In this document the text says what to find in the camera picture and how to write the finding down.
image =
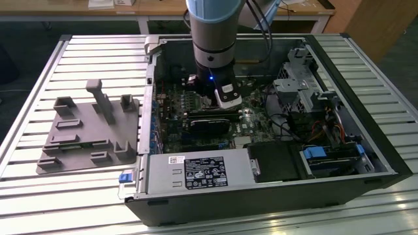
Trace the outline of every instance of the vertical post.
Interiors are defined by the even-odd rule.
[[[321,33],[323,32],[323,30],[327,26],[327,23],[328,23],[328,17],[329,16],[319,16],[319,18],[313,24],[311,33]]]
[[[138,16],[136,20],[137,20],[140,34],[149,34],[148,16]]]
[[[97,106],[100,108],[101,114],[105,118],[106,124],[114,124],[114,117],[112,114],[112,105],[110,102],[101,92],[101,80],[89,79],[86,81],[85,90],[92,93],[93,98],[96,99]]]
[[[49,31],[51,29],[49,21],[41,21],[39,23],[41,23],[41,26],[43,27],[45,31]]]

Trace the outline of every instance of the blue latch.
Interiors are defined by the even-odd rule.
[[[360,144],[357,144],[357,145],[355,145],[355,147],[357,148],[359,155],[363,155],[364,154],[363,146]]]
[[[132,170],[125,170],[122,171],[122,173],[118,176],[118,183],[124,184],[124,183],[132,183],[133,179],[133,171]]]
[[[308,147],[303,150],[303,155],[305,159],[309,158],[324,158],[327,156],[323,147]]]

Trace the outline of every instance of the power supply label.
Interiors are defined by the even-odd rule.
[[[185,188],[228,186],[222,157],[184,159]]]

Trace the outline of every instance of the wooden desk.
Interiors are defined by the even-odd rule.
[[[315,21],[311,33],[321,33],[328,18],[333,15],[333,9],[325,9],[317,0],[307,0],[304,3],[289,4],[287,12],[277,9],[275,21]],[[148,34],[148,21],[181,20],[185,11],[185,0],[140,0],[138,6],[138,26],[141,33]]]
[[[114,16],[137,15],[140,0],[132,6],[89,10],[88,0],[0,0],[0,16]]]
[[[320,33],[335,10],[317,0],[288,5],[295,12],[277,10],[275,21],[315,21],[311,32]],[[180,21],[184,0],[136,0],[133,6],[88,10],[88,0],[0,0],[0,21],[137,21],[140,33],[149,34],[148,21]]]

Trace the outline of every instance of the barcode sticker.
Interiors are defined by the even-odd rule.
[[[184,156],[170,156],[168,158],[168,164],[184,163]]]

